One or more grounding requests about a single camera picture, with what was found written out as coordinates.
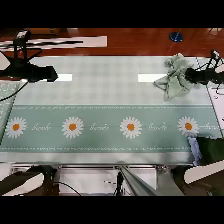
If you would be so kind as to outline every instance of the white flower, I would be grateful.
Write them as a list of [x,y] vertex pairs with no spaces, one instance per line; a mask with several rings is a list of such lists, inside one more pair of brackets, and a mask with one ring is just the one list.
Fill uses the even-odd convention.
[[23,134],[26,127],[27,125],[25,119],[14,117],[14,119],[11,119],[6,126],[6,135],[8,135],[8,138],[17,138]]
[[179,127],[179,131],[182,131],[182,135],[185,135],[186,137],[194,137],[197,135],[197,133],[199,133],[199,127],[194,118],[186,116],[182,117],[179,119],[177,127]]
[[120,127],[120,131],[123,131],[123,135],[125,135],[126,138],[130,139],[139,136],[141,134],[140,131],[142,130],[140,121],[138,119],[135,119],[134,117],[126,117],[126,119],[123,119]]
[[78,117],[69,117],[63,122],[62,131],[64,132],[64,135],[66,135],[66,138],[70,137],[71,139],[81,135],[83,127],[83,122]]

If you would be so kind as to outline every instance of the orange flower center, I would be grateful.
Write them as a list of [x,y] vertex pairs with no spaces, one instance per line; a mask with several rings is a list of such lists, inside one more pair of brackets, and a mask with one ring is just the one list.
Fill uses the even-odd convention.
[[190,123],[186,123],[186,124],[185,124],[185,128],[186,128],[188,131],[190,131],[190,130],[192,129],[192,124],[190,124]]
[[74,130],[76,129],[76,124],[70,124],[70,125],[69,125],[69,129],[70,129],[71,131],[74,131]]
[[128,130],[133,131],[135,129],[135,126],[133,124],[128,124]]
[[14,131],[17,131],[17,130],[19,130],[19,124],[14,124],[13,126],[12,126],[12,129],[14,130]]

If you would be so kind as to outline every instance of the wooden floor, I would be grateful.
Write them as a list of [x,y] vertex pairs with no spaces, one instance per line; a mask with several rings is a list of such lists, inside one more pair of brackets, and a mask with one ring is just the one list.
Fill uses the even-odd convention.
[[[0,30],[0,41],[12,40],[17,29]],[[183,42],[169,39],[169,34],[179,31]],[[222,28],[61,28],[59,35],[32,35],[32,39],[78,36],[107,36],[108,46],[103,48],[72,48],[44,50],[41,56],[62,55],[142,55],[209,57],[216,49],[224,57],[224,31]]]

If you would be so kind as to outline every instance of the blue object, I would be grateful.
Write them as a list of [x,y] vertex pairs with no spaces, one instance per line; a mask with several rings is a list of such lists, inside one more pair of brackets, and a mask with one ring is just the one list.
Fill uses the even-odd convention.
[[182,42],[183,41],[183,35],[180,32],[173,32],[169,35],[170,40],[174,42]]

